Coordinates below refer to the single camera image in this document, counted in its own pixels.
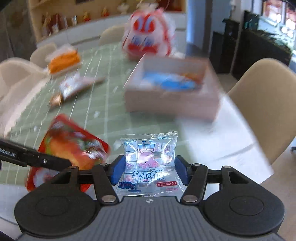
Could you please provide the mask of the red snack bag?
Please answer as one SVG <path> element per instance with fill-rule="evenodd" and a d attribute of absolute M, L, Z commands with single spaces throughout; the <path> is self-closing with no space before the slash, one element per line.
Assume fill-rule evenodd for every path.
<path fill-rule="evenodd" d="M 51 122 L 38 151 L 67 159 L 80 170 L 89 170 L 106 161 L 110 146 L 67 115 L 59 114 Z"/>

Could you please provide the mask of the clear Peppa Pig candy bag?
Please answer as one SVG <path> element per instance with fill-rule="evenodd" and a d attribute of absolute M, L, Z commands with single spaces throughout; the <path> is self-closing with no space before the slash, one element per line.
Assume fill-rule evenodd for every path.
<path fill-rule="evenodd" d="M 123 196 L 180 198 L 185 186 L 175 168 L 178 132 L 124 135 L 125 172 L 116 185 Z"/>

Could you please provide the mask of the blue white snack pack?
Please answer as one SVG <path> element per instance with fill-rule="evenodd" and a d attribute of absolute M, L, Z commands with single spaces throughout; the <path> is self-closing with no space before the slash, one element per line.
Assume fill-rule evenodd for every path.
<path fill-rule="evenodd" d="M 145 72 L 143 80 L 138 84 L 142 88 L 158 88 L 165 91 L 192 91 L 202 87 L 201 84 L 179 74 L 161 73 L 161 72 Z"/>

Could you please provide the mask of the brown bread packet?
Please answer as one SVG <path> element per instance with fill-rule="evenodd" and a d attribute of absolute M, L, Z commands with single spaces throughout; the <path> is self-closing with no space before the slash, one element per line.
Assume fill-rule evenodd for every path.
<path fill-rule="evenodd" d="M 61 92 L 53 95 L 49 101 L 49 108 L 50 109 L 53 109 L 53 108 L 56 108 L 56 107 L 59 107 L 63 102 L 63 96 L 61 94 Z"/>

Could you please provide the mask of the white red snack packet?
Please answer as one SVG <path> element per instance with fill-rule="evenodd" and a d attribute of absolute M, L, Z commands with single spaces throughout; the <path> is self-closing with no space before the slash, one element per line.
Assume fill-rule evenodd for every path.
<path fill-rule="evenodd" d="M 105 77 L 81 76 L 79 73 L 67 77 L 60 83 L 59 90 L 63 100 L 70 99 L 72 96 L 92 88 L 106 80 Z"/>

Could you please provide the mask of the green checked tablecloth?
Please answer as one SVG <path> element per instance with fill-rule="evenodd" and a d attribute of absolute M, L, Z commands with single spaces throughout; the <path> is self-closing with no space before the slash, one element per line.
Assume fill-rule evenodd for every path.
<path fill-rule="evenodd" d="M 136 66 L 126 58 L 120 44 L 91 48 L 81 53 L 80 68 L 59 77 L 52 77 L 34 93 L 25 108 L 17 111 L 16 121 L 8 128 L 6 138 L 37 149 L 51 121 L 65 114 L 79 126 L 107 142 L 111 157 L 123 153 L 120 138 L 128 133 L 166 133 L 179 131 L 174 118 L 147 113 L 128 113 L 125 110 L 123 86 Z M 81 76 L 105 77 L 74 96 L 60 107 L 49 110 L 50 98 L 57 93 L 61 81 L 75 73 Z"/>

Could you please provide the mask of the orange tissue box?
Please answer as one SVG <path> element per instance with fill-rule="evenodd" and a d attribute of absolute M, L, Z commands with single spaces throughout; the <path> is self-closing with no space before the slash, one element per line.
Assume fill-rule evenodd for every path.
<path fill-rule="evenodd" d="M 48 54 L 45 61 L 48 62 L 49 73 L 55 75 L 80 64 L 81 57 L 74 46 L 65 44 Z"/>

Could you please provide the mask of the beige chair near box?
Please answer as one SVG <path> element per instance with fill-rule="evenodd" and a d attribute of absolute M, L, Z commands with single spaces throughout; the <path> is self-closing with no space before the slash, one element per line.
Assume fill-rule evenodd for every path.
<path fill-rule="evenodd" d="M 272 164 L 295 138 L 295 73 L 272 58 L 255 62 L 228 92 Z"/>

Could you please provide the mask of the pink cardboard box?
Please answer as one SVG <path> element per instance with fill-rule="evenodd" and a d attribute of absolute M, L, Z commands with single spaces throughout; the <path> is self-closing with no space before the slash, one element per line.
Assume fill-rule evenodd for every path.
<path fill-rule="evenodd" d="M 220 83 L 206 58 L 158 57 L 145 54 L 124 87 L 128 112 L 168 114 L 215 120 Z"/>

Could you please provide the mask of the beige chair far left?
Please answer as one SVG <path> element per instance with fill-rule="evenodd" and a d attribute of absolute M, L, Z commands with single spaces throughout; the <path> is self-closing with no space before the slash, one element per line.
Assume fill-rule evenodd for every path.
<path fill-rule="evenodd" d="M 99 38 L 99 46 L 120 42 L 125 31 L 125 25 L 115 25 L 102 32 Z"/>

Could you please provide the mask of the white red bunny plush bag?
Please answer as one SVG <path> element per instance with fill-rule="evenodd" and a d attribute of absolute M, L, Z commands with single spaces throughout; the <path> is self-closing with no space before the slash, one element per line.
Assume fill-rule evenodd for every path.
<path fill-rule="evenodd" d="M 175 51 L 174 20 L 163 9 L 138 9 L 125 24 L 122 51 L 129 59 L 144 54 L 168 57 Z"/>

